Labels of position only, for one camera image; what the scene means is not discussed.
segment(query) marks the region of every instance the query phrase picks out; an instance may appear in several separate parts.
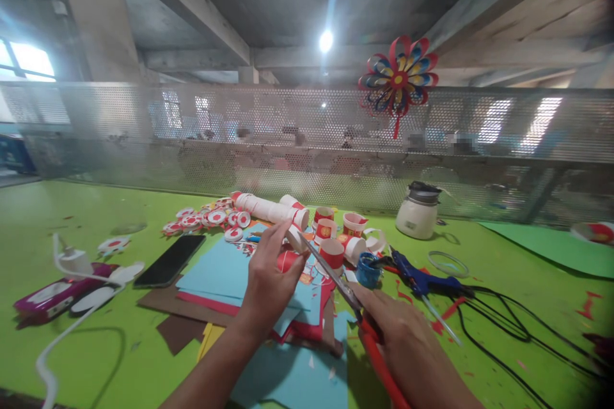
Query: ceiling light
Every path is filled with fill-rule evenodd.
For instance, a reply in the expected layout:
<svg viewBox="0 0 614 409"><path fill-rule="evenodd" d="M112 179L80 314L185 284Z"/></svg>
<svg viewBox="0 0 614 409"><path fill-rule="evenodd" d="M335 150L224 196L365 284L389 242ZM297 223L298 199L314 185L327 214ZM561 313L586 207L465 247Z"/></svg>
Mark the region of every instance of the ceiling light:
<svg viewBox="0 0 614 409"><path fill-rule="evenodd" d="M333 46L333 34L330 31L324 31L322 36L320 37L320 51L328 52L328 50Z"/></svg>

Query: blue paint jar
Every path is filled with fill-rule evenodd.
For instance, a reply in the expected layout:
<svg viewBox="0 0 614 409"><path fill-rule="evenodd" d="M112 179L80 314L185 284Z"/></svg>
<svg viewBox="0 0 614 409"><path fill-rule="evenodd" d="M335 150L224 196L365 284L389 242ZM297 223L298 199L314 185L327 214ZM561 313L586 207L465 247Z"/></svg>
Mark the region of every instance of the blue paint jar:
<svg viewBox="0 0 614 409"><path fill-rule="evenodd" d="M382 275L381 268L371 268L369 264L376 260L370 252L363 252L358 258L358 266L356 267L356 278L358 282L368 289L375 289L379 282L379 277Z"/></svg>

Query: scissor blade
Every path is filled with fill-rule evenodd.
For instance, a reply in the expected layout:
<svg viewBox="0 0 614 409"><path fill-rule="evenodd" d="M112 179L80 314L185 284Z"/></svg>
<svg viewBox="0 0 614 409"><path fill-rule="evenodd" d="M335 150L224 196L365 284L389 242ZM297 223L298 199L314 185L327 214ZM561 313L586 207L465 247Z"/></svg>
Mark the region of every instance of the scissor blade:
<svg viewBox="0 0 614 409"><path fill-rule="evenodd" d="M309 241L307 241L303 234L299 233L299 235L303 239L303 242L309 248L309 251L313 254L313 257L315 257L315 259L320 263L320 265L322 265L322 268L324 269L326 274L328 274L331 280L333 280L333 283L335 283L335 285L339 289L341 296L350 305L350 307L352 307L352 310L354 310L357 314L360 314L360 310L363 306L356 297L356 295L354 295L354 292L343 282L343 280L341 280L339 275L335 273L331 266L328 265L328 262L324 260L324 258L318 251L315 250L315 248L311 245Z"/></svg>

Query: white cable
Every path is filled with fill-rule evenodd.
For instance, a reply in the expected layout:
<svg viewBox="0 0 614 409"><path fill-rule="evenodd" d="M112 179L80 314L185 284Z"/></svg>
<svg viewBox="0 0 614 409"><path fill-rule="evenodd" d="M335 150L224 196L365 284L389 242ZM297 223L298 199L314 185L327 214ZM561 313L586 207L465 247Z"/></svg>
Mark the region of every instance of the white cable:
<svg viewBox="0 0 614 409"><path fill-rule="evenodd" d="M112 279L109 279L109 278L99 277L96 275L88 275L88 274L82 274L82 273L77 273L77 272L71 272L69 270L64 269L64 267L62 267L61 264L59 263L59 243L60 241L61 241L61 237L57 233L54 233L53 234L53 262L55 263L56 267L58 268L60 272L63 272L67 275L91 278L91 279L95 279L99 281L116 284L118 286L118 289L116 289L113 292L113 295L111 295L109 299L112 299L115 295L119 294L126 287L125 283L122 283L119 281L113 281ZM64 241L62 241L62 246L64 246L64 249L66 250L67 247ZM38 375L40 375L40 378L43 380L43 382L45 382L45 385L47 387L47 396L45 397L45 403L43 404L43 409L52 409L56 402L56 396L58 395L58 382L56 381L56 377L53 375L53 373L51 372L51 370L47 367L45 363L45 361L47 361L47 356L50 354L51 350L53 350L53 348L64 337L66 337L73 330L75 330L83 321L85 321L85 319L89 315L94 313L103 303L107 302L107 300L109 299L103 299L98 305L94 305L86 314L81 316L77 321L71 324L70 327L68 327L64 332L62 332L58 337L56 337L52 343L47 345L46 349L44 349L43 352L36 359L36 372L38 372Z"/></svg>

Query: black cable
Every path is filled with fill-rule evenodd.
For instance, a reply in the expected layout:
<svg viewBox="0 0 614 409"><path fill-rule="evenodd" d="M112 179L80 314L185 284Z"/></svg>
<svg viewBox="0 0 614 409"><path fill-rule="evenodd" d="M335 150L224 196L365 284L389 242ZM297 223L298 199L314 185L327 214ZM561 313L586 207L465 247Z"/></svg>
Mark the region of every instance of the black cable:
<svg viewBox="0 0 614 409"><path fill-rule="evenodd" d="M489 288L485 288L483 286L472 286L472 289L474 291L481 291L487 294L492 294L497 296L499 299L507 299L510 302L513 302L515 305L518 305L521 309L525 310L535 321L537 321L538 323L540 323L543 327L545 327L546 329L548 329L552 334L554 334L556 337L558 337L559 339L561 339L563 342L565 342L566 344L568 344L571 348L573 348L574 350L576 350L578 353L580 353L582 356L592 359L593 361L597 362L598 364L600 364L603 368L607 369L610 366L603 362L602 360L598 359L597 357L592 356L589 352L587 352L586 350L580 348L578 345L574 344L572 341L570 341L569 339L567 339L565 336L563 336L561 333L557 332L555 329L553 329L552 327L550 327L544 320L542 320L541 318L539 318L539 316L537 316L535 313L533 313L532 311L530 311L527 307L525 307L523 304L521 304L520 302L518 302L516 299L513 299L511 297L506 296L505 294L500 294L498 292L493 291L492 289ZM502 318L505 318L503 315L501 315L499 312L495 311L496 314L500 315ZM536 340L536 342L541 342L539 339L537 339L535 336L531 336L534 340Z"/></svg>
<svg viewBox="0 0 614 409"><path fill-rule="evenodd" d="M469 340L476 346L478 347L484 354L486 354L490 359L492 359L493 361L495 361L499 366L501 366L503 369L505 369L508 373L510 373L510 375L512 377L514 377L535 399L537 399L537 401L539 401L540 403L542 403L546 409L554 409L551 405L549 405L541 396L539 396L537 394L537 392L535 390L533 390L533 388L531 387L531 385L529 385L528 383L526 383L516 372L514 372L506 363L504 363L503 361L501 361L499 358L497 358L495 355L493 355L491 352L489 352L488 350L486 350L485 347L483 347L482 345L480 345L480 343L475 340L471 334L469 334L469 332L467 331L467 328L465 327L465 321L463 320L462 317L462 312L461 312L461 306L459 305L457 307L457 310L459 312L459 318L460 318L460 327L462 328L462 331L465 333L465 335L469 338Z"/></svg>
<svg viewBox="0 0 614 409"><path fill-rule="evenodd" d="M497 326L499 329L501 329L502 331L506 332L508 335L510 335L511 337L514 337L524 343L530 343L532 341L535 341L537 344L539 344L541 347L543 347L544 349L550 351L552 354L556 355L557 357L559 357L560 359L564 360L566 363L572 365L573 367L575 367L576 369L578 369L579 371L582 371L586 374L589 374L593 377L596 377L600 380L607 380L607 378L605 378L602 375L599 375L595 372L593 372L590 369L585 368L584 366L582 366L581 364L576 363L575 361L567 358L565 355L563 355L562 353L560 353L559 351L556 351L554 348L552 348L550 345L546 344L545 342L541 341L540 339L538 339L537 337L533 336L532 334L529 333L529 331L527 330L527 328L525 327L525 325L518 319L518 317L514 314L514 312L511 310L510 306L507 304L506 299L509 300L510 302L513 302L515 305L517 305L518 307L522 308L523 310L525 310L532 318L534 318L536 321L538 321L542 326L544 326L546 329L548 329L550 332L552 332L556 337L560 338L564 343L568 344L569 346L571 346L574 350L578 351L580 354L582 354L582 356L588 357L592 360L595 360L597 362L599 362L600 364L602 364L604 367L607 367L606 364L602 363L601 361L595 359L593 356L591 356L591 354L589 354L588 352L586 352L585 350L581 349L579 346L577 346L576 344L574 344L573 342L571 342L569 339L567 339L566 337L564 337L563 335L561 335L559 332L555 331L552 327L550 327L545 321L543 321L541 318L539 318L535 313L533 313L532 311L530 311L527 307L525 307L523 304L521 304L520 302L518 302L517 300L514 300L513 298L510 298L504 294L498 293L496 291L493 291L492 289L489 288L485 288L482 286L471 286L471 288L474 291L477 292L482 292L482 293L486 293L486 294L490 294L490 295L494 295L495 297L497 297L499 299L499 301L505 306L505 309L510 313L510 315L512 316L512 318L514 319L513 321L506 317L505 315L501 314L499 311L497 311L495 308L491 307L490 305L486 304L483 300L478 299L478 298L474 298L471 299L472 302L466 302L466 305L475 310L477 313L481 314L484 318L486 318L487 320L489 320L492 324L494 324L495 326ZM483 308L490 310L492 313L494 313L495 315L501 317L503 320L506 321L507 324L502 324L501 322L497 321L496 318L494 318L492 316L492 313L488 313L486 310L483 310ZM537 401L539 401L542 405L544 405L547 409L553 409L552 406L550 406L543 398L541 398L537 392L535 390L533 390L533 388L526 383L515 371L513 371L509 366L507 366L503 361L501 361L499 358L497 358L493 353L491 353L489 350L486 349L486 347L482 346L478 341L476 341L471 334L469 334L469 332L467 331L467 328L465 327L465 323L464 323L464 318L462 316L462 312L461 312L461 307L458 305L457 307L458 312L459 312L459 318L460 318L460 325L462 327L463 332L467 335L467 337L469 338L469 340L476 346L478 347L478 349L480 349L480 351L482 351L484 354L486 354L489 358L491 358L493 361L495 361L497 364L499 364L499 366L501 366L504 370L506 370L514 379L516 379L517 382L519 382L519 384L521 386L523 386ZM508 328L508 324L515 328L518 332L522 333L522 335L519 335L516 333L516 331L512 331Z"/></svg>
<svg viewBox="0 0 614 409"><path fill-rule="evenodd" d="M505 316L503 316L501 313L499 313L497 310L494 310L492 307L490 307L489 305L485 304L484 302L482 302L481 300L479 301L482 304L484 304L485 306L487 306L488 308L490 308L491 310L493 310L497 315L501 316L505 321L509 322L511 325L519 328L518 325L515 325L514 323L511 322L511 320L509 320L508 318L506 318ZM509 331L502 327L499 323L497 323L497 321L495 321L493 318L491 318L490 316L488 316L488 314L486 312L481 311L479 308L477 308L475 305L472 305L471 303L467 303L467 306L472 308L473 310L475 310L476 312L478 312L479 314L481 314L484 318L486 318L487 320L489 320L491 323L495 324L496 326L498 326L500 329L504 330L505 332ZM573 367L575 367L578 371L582 371L586 374L589 374L595 378L598 379L603 379L603 376L593 372L591 369L588 369L584 366L582 366L581 364L578 364L577 362L567 358L565 355L563 355L562 353L560 353L559 351L556 351L554 348L552 348L550 345L544 343L543 341L541 341L540 339L538 339L537 337L528 334L528 340L522 340L523 342L529 343L531 341L535 341L536 343L538 343L541 347L547 349L548 351L550 351L553 355L556 355L557 357L561 358L563 361L565 361L566 363L572 365Z"/></svg>

